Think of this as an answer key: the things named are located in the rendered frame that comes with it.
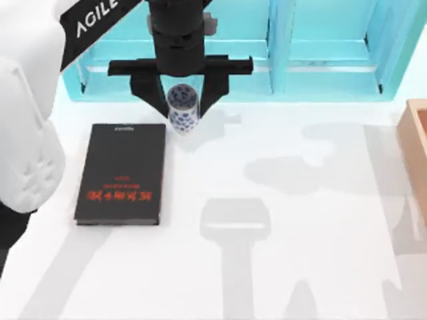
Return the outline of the blue and white patterned cup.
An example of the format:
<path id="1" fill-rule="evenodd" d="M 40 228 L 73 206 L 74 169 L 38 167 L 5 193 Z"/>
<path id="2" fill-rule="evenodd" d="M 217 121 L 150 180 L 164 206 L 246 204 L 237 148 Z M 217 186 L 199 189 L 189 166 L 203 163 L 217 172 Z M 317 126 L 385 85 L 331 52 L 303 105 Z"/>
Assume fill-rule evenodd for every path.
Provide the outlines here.
<path id="1" fill-rule="evenodd" d="M 169 89 L 166 96 L 168 119 L 180 134 L 191 133 L 199 123 L 199 97 L 190 85 L 180 83 Z"/>

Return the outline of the grey rounded box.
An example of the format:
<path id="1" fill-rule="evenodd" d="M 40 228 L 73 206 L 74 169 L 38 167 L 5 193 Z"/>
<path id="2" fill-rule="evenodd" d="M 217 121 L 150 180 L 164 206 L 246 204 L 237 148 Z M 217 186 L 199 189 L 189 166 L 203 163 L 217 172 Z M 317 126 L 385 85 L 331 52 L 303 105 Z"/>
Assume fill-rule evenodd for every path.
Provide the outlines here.
<path id="1" fill-rule="evenodd" d="M 211 16 L 211 13 L 203 13 L 204 35 L 212 36 L 216 34 L 218 20 Z"/>

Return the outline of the black book with red lettering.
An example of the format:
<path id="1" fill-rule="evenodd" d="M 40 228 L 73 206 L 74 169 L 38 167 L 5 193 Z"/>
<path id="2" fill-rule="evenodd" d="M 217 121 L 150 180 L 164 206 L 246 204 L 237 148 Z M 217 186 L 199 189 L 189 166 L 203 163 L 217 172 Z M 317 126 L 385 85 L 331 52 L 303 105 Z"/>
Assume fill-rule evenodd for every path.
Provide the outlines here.
<path id="1" fill-rule="evenodd" d="M 159 225 L 166 126 L 94 124 L 74 219 L 77 225 Z"/>

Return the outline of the light blue rack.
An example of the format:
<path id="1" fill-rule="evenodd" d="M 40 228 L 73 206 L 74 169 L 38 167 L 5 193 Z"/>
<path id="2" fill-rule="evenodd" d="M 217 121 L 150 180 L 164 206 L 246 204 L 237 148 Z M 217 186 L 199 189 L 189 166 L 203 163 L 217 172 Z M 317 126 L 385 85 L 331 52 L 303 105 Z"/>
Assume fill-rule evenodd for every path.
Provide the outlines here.
<path id="1" fill-rule="evenodd" d="M 111 60 L 154 58 L 141 1 L 63 72 L 71 100 L 135 101 Z M 381 101 L 394 98 L 417 42 L 425 0 L 213 0 L 206 55 L 254 60 L 230 75 L 222 101 Z"/>

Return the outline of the salmon-coloured shallow box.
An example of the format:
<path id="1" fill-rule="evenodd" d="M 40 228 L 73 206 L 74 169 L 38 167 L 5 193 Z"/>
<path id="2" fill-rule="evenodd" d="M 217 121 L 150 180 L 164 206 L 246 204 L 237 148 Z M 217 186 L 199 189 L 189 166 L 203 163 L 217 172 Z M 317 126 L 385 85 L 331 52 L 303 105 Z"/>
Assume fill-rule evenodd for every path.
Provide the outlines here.
<path id="1" fill-rule="evenodd" d="M 409 99 L 396 128 L 409 181 L 427 230 L 427 99 Z"/>

